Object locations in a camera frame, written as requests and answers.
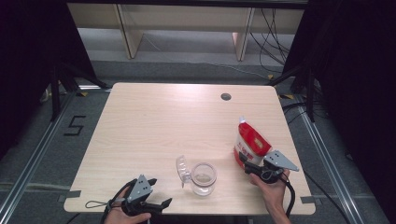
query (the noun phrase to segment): wooden tabletop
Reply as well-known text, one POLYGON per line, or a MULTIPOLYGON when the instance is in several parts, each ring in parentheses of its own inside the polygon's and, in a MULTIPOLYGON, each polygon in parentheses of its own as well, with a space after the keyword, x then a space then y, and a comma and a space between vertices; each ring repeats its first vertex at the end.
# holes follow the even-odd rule
MULTIPOLYGON (((128 181, 143 174, 157 178, 149 203, 173 198, 164 214, 262 215, 267 214, 262 194, 233 157, 239 117, 275 149, 302 168, 288 124, 273 87, 242 85, 117 83, 93 133, 68 198, 68 212, 103 212, 85 208, 88 201, 107 202, 128 181), (223 93, 231 100, 221 99, 223 93), (184 155, 189 167, 205 161, 216 167, 216 188, 206 197, 184 189, 176 158, 184 155)), ((296 191, 292 214, 311 215, 311 196, 303 172, 291 172, 296 191)), ((286 190, 284 206, 290 192, 286 190)))

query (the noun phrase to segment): snack bag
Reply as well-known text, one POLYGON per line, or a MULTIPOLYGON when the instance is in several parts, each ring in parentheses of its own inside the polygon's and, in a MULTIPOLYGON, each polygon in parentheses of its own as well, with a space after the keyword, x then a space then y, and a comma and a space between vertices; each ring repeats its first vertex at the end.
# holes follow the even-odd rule
POLYGON ((239 160, 239 152, 247 156, 248 161, 260 165, 262 158, 271 148, 271 144, 252 128, 244 117, 239 118, 238 135, 233 147, 233 155, 243 169, 244 164, 239 160))

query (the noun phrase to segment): person's right hand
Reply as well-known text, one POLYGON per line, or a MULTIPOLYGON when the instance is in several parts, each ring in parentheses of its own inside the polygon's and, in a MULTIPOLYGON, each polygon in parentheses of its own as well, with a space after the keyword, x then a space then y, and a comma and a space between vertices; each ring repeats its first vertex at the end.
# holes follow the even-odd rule
MULTIPOLYGON (((285 170, 285 175, 281 178, 286 180, 290 171, 285 170)), ((264 183, 258 176, 250 174, 250 183, 256 185, 262 191, 265 206, 268 213, 272 216, 275 223, 290 223, 283 209, 283 199, 285 196, 286 185, 281 180, 277 180, 274 184, 264 183)))

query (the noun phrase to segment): hand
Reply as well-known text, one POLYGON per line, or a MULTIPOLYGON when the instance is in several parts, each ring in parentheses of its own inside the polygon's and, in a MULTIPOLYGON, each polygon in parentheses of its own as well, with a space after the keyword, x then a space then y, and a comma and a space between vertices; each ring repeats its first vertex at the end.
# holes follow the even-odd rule
MULTIPOLYGON (((290 171, 285 170, 285 175, 281 178, 286 180, 290 171)), ((285 196, 286 185, 281 180, 277 180, 274 184, 264 183, 258 176, 250 174, 250 183, 256 185, 262 191, 265 206, 275 223, 290 223, 283 209, 283 199, 285 196)))
MULTIPOLYGON (((126 188, 125 190, 123 190, 120 193, 119 198, 122 198, 126 191, 128 190, 128 188, 126 188)), ((114 203, 114 206, 120 206, 120 203, 114 203)), ((105 220, 105 224, 137 224, 137 223, 141 223, 144 221, 147 221, 151 218, 151 214, 150 213, 143 213, 143 214, 139 214, 137 216, 134 217, 128 217, 120 207, 113 207, 110 212, 107 215, 107 218, 105 220)))

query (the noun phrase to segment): open glass jar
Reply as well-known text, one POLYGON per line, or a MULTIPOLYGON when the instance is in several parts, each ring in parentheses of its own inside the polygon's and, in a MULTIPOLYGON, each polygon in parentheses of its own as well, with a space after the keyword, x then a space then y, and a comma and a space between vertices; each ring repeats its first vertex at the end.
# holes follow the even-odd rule
POLYGON ((186 158, 180 156, 176 160, 176 166, 182 188, 185 183, 191 183, 192 191, 200 196, 207 196, 215 189, 217 172, 211 164, 200 162, 189 170, 186 158))

